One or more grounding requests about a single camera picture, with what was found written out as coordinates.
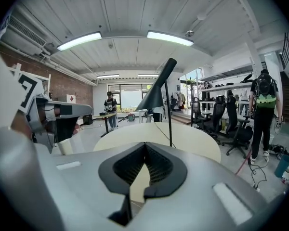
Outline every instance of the red cable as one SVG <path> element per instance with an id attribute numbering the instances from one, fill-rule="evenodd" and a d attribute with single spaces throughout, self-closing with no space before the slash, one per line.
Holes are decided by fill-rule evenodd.
<path id="1" fill-rule="evenodd" d="M 250 157 L 250 154 L 251 154 L 251 150 L 249 151 L 249 153 L 247 154 L 244 162 L 242 163 L 242 165 L 240 166 L 240 168 L 237 170 L 237 172 L 235 173 L 235 175 L 238 174 L 238 172 L 240 172 L 240 170 L 242 169 L 243 165 L 245 164 L 246 160 Z"/>

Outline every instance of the black hair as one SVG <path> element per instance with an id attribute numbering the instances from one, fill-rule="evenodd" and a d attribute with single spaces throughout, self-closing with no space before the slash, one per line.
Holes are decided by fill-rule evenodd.
<path id="1" fill-rule="evenodd" d="M 269 74 L 269 71 L 267 69 L 261 70 L 261 74 Z"/>

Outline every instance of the green backpack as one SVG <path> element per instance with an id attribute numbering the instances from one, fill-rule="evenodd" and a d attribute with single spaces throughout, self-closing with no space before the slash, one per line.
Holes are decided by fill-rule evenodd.
<path id="1" fill-rule="evenodd" d="M 276 82 L 269 74 L 258 77 L 255 87 L 256 107 L 274 109 L 276 105 Z"/>

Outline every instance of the lamp pole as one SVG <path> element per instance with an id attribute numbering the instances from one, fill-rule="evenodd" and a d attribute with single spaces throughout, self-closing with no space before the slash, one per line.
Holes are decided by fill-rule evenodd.
<path id="1" fill-rule="evenodd" d="M 171 114 L 170 114 L 170 102 L 169 102 L 167 80 L 165 80 L 165 90 L 166 90 L 167 110 L 168 110 L 169 141 L 170 141 L 170 146 L 172 147 Z"/>

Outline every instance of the brick wall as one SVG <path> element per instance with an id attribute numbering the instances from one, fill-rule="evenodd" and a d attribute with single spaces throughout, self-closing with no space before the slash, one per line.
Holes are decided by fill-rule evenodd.
<path id="1" fill-rule="evenodd" d="M 37 61 L 19 55 L 2 45 L 0 45 L 0 54 L 8 67 L 20 63 L 22 71 L 47 78 L 51 74 L 50 92 L 53 94 L 54 101 L 66 94 L 76 94 L 76 103 L 88 104 L 93 107 L 92 86 L 40 64 Z"/>

